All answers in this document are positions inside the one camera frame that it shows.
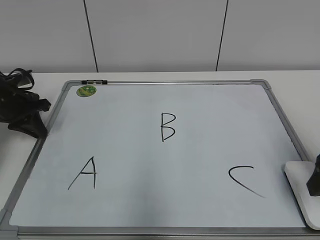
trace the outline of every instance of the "black clamp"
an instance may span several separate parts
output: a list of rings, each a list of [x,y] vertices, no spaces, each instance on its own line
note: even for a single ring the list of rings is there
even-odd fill
[[[10,130],[45,138],[48,131],[39,111],[47,112],[51,103],[29,91],[35,85],[31,72],[22,68],[16,68],[8,75],[0,72],[0,122],[8,123]]]
[[[314,171],[306,183],[310,196],[320,196],[320,155],[316,157]]]

